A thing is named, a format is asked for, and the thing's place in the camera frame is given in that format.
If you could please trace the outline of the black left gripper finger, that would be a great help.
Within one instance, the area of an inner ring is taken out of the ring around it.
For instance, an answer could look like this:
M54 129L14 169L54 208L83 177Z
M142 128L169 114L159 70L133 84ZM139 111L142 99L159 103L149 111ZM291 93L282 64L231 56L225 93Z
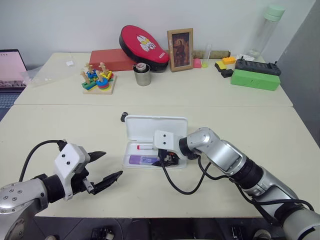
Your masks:
M99 158L103 157L104 155L106 155L107 153L105 151L94 151L94 152L89 152L88 155L90 157L89 163L92 163L96 160L98 160Z
M93 185L93 195L100 193L101 191L105 190L106 188L110 187L114 184L118 178L123 174L123 171L120 170L118 172L112 173L102 179L101 182Z

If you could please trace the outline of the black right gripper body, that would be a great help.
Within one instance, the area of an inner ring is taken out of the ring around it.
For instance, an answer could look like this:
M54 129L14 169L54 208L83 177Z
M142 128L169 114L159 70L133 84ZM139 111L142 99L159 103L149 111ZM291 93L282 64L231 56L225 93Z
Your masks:
M180 158L176 153L165 149L159 149L157 157L158 161L164 161L164 166L177 166L180 163Z

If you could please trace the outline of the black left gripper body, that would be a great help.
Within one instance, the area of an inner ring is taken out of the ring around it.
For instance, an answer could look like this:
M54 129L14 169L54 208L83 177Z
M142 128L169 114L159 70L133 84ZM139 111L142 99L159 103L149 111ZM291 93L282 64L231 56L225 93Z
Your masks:
M71 177L71 188L72 194L76 195L78 193L87 191L89 194L94 193L94 184L91 183L87 176L89 175L86 169L87 164L94 162L92 160L90 153L88 153L82 146L78 146L80 150L80 159L75 164L72 170L73 176Z

